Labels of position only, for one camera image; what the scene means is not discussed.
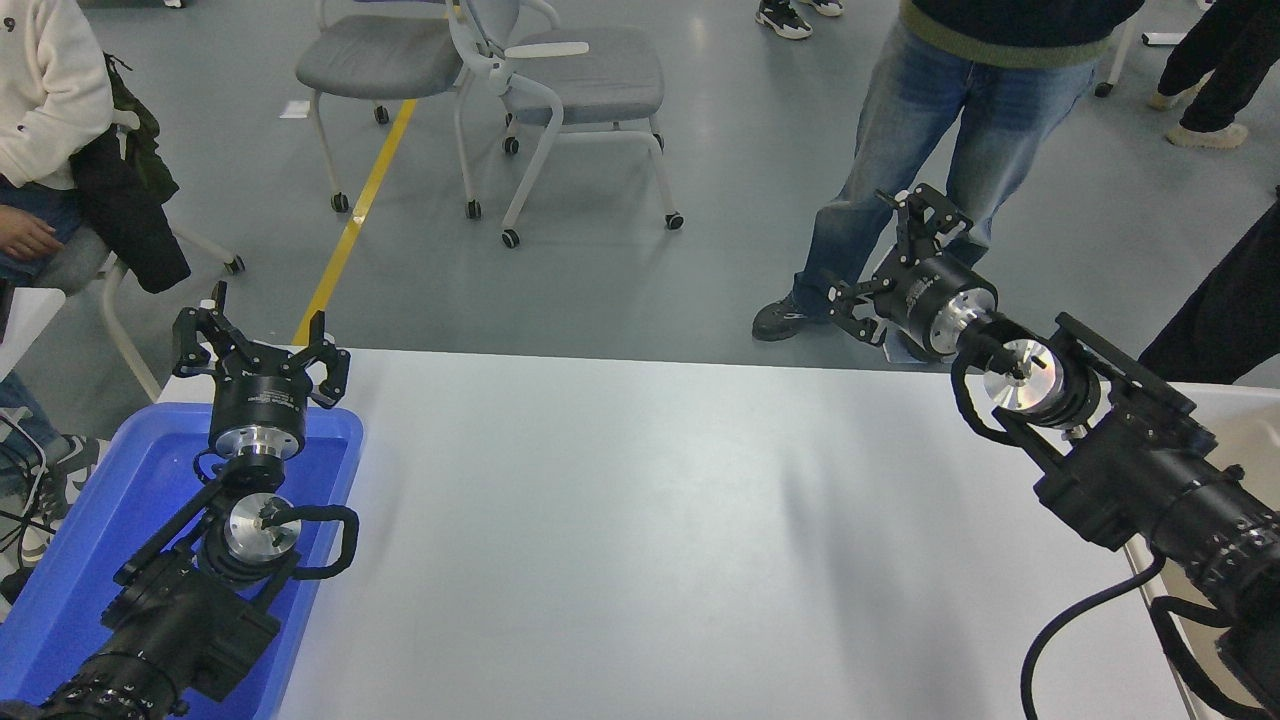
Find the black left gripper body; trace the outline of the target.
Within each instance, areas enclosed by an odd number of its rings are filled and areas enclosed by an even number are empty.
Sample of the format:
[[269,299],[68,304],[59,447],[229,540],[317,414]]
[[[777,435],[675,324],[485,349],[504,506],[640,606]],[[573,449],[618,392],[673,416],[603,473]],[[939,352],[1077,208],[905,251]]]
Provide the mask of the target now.
[[210,436],[246,427],[266,427],[291,436],[305,434],[311,380],[301,375],[218,372]]

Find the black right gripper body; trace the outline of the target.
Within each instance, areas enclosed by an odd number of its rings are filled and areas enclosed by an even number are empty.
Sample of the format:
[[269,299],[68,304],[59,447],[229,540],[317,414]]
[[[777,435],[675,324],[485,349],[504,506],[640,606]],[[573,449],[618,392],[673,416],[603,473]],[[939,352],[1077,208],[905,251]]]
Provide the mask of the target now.
[[910,263],[888,255],[878,281],[878,315],[932,355],[956,354],[960,334],[993,314],[993,286],[948,255]]

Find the person's hand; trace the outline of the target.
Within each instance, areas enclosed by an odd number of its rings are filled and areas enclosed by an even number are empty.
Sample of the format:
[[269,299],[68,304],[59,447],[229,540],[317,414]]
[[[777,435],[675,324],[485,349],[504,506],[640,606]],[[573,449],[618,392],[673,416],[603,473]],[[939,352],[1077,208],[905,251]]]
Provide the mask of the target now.
[[1,205],[1,252],[22,263],[32,263],[60,252],[56,231],[32,213]]

